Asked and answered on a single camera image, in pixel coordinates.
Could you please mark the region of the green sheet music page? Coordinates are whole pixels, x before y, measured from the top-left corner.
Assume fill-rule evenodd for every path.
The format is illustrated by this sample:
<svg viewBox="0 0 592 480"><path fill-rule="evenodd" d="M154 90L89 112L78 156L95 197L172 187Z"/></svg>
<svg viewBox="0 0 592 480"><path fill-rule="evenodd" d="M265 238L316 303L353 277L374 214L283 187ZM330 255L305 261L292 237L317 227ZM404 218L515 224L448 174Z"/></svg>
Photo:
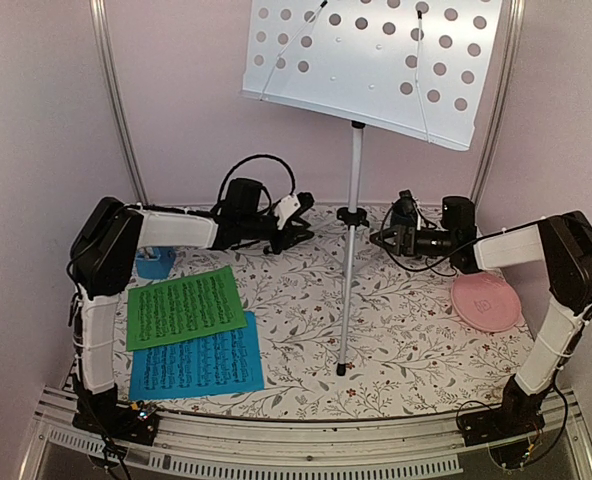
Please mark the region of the green sheet music page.
<svg viewBox="0 0 592 480"><path fill-rule="evenodd" d="M229 266L133 288L128 293L126 348L129 352L246 326L236 280Z"/></svg>

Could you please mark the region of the white perforated music stand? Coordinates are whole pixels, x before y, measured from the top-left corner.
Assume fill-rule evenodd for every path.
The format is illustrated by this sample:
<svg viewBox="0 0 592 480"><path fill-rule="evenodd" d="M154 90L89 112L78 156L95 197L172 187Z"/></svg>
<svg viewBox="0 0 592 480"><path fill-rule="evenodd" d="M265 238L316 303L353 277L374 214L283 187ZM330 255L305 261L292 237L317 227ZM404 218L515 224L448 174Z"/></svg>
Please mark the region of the white perforated music stand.
<svg viewBox="0 0 592 480"><path fill-rule="evenodd" d="M252 3L243 95L352 124L347 278L365 128L468 150L501 10L498 1Z"/></svg>

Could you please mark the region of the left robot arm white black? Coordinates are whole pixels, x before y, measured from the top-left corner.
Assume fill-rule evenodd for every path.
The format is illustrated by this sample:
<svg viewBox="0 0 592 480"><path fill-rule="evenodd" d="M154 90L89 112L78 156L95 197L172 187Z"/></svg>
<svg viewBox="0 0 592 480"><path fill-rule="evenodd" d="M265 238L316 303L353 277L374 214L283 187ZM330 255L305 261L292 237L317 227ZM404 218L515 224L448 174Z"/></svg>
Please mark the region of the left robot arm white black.
<svg viewBox="0 0 592 480"><path fill-rule="evenodd" d="M70 249L70 273L77 290L74 345L78 395L93 397L84 410L104 434L124 426L113 372L114 316L139 250L193 247L225 251L254 241L268 242L268 252L283 251L312 238L303 214L314 205L309 192L289 194L258 211L261 185L236 179L211 210L126 204L102 198Z"/></svg>

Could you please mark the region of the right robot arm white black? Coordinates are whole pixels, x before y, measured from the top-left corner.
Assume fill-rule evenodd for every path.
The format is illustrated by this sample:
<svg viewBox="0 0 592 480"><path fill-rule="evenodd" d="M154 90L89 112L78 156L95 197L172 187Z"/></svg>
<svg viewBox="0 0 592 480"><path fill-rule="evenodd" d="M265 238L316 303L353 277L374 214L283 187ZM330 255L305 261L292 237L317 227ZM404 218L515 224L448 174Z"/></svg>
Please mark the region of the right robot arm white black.
<svg viewBox="0 0 592 480"><path fill-rule="evenodd" d="M545 319L528 358L504 388L502 407L493 415L497 432L513 436L539 410L592 319L592 226L582 212L572 211L480 236L475 205L462 196L443 199L437 228L409 223L409 218L419 216L414 200L403 192L371 235L371 243L391 259L425 256L449 261L465 279L524 263L546 267L550 301Z"/></svg>

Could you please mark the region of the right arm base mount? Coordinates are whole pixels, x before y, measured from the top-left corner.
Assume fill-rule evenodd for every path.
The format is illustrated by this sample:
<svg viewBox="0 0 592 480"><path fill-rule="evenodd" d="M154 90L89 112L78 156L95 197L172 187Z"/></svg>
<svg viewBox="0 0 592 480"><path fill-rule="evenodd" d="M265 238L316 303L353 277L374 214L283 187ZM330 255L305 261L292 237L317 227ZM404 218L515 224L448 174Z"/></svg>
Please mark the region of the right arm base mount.
<svg viewBox="0 0 592 480"><path fill-rule="evenodd" d="M516 377L511 376L503 389L499 407L457 415L456 424L465 445L496 442L542 429L545 421L541 406L550 390L551 387L546 387L540 393L528 395L518 385Z"/></svg>

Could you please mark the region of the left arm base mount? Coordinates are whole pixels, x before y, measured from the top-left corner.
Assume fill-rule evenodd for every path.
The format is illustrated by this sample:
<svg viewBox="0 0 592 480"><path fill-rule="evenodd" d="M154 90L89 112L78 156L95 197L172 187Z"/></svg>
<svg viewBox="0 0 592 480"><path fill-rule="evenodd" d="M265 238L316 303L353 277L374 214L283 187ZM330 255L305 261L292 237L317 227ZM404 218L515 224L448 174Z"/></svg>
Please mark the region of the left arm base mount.
<svg viewBox="0 0 592 480"><path fill-rule="evenodd" d="M133 409L118 401L118 388L114 381L101 392L93 393L81 379L72 375L77 396L76 413L72 425L89 433L103 435L111 440L123 440L152 446L158 432L160 417L139 407Z"/></svg>

